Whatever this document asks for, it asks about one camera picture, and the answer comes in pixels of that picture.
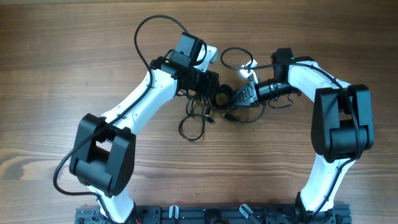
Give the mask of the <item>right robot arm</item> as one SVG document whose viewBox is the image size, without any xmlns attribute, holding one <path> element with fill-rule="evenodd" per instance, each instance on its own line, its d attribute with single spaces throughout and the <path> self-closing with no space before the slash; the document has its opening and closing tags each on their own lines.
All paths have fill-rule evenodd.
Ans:
<svg viewBox="0 0 398 224">
<path fill-rule="evenodd" d="M 296 206 L 304 221 L 324 219 L 348 169 L 374 144 L 370 91 L 337 79 L 309 56 L 294 56 L 290 48 L 277 49 L 269 67 L 273 78 L 251 80 L 234 93 L 230 104 L 269 104 L 294 93 L 313 102 L 311 142 L 316 156 Z"/>
</svg>

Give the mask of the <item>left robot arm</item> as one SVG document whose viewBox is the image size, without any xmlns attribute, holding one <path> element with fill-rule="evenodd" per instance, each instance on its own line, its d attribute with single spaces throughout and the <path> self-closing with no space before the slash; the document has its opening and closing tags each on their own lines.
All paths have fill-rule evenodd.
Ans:
<svg viewBox="0 0 398 224">
<path fill-rule="evenodd" d="M 126 186 L 134 171 L 136 138 L 179 91 L 211 97 L 218 74 L 208 70 L 218 50 L 183 32 L 176 49 L 146 62 L 145 79 L 122 102 L 100 117 L 85 115 L 79 125 L 69 171 L 98 200 L 92 223 L 139 223 Z"/>
</svg>

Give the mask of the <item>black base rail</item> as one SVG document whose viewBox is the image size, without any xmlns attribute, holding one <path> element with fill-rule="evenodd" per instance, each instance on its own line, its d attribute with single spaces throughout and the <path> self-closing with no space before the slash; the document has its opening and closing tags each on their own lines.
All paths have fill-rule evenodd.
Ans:
<svg viewBox="0 0 398 224">
<path fill-rule="evenodd" d="M 305 223 L 299 219 L 300 210 L 293 204 L 253 207 L 170 207 L 138 206 L 134 216 L 126 223 Z M 100 212 L 100 207 L 77 208 L 75 223 L 110 223 Z M 332 211 L 320 212 L 310 223 L 351 224 L 349 205 L 335 205 Z"/>
</svg>

